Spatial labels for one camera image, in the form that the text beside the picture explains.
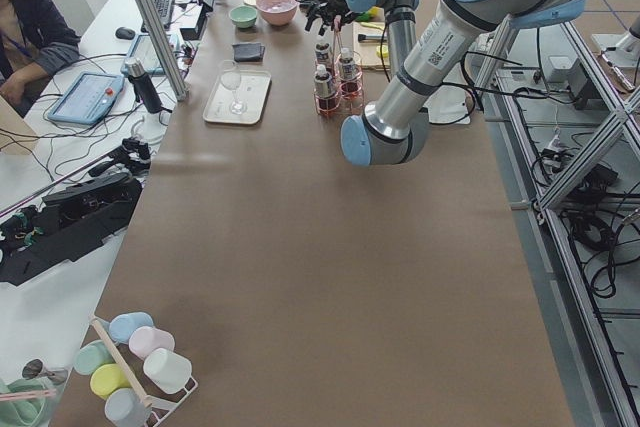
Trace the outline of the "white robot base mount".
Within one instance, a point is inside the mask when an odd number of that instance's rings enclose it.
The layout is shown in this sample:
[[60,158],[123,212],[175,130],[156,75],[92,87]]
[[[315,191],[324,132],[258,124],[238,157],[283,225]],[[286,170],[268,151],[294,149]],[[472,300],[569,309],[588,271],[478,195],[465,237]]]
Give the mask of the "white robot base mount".
[[466,125],[470,123],[467,91],[456,83],[446,82],[424,103],[429,122],[433,125]]

